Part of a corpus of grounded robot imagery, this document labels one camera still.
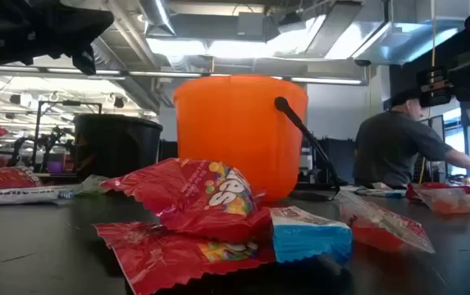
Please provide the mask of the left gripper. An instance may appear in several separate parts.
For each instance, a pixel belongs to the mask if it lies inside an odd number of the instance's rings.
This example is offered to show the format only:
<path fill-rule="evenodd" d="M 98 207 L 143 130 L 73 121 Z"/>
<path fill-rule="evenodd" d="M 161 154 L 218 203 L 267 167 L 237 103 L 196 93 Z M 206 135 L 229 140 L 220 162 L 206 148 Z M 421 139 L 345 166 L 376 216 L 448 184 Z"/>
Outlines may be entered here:
<path fill-rule="evenodd" d="M 62 54 L 72 56 L 73 66 L 95 75 L 90 45 L 114 22 L 109 11 L 63 6 L 59 1 L 0 0 L 0 65 Z"/>

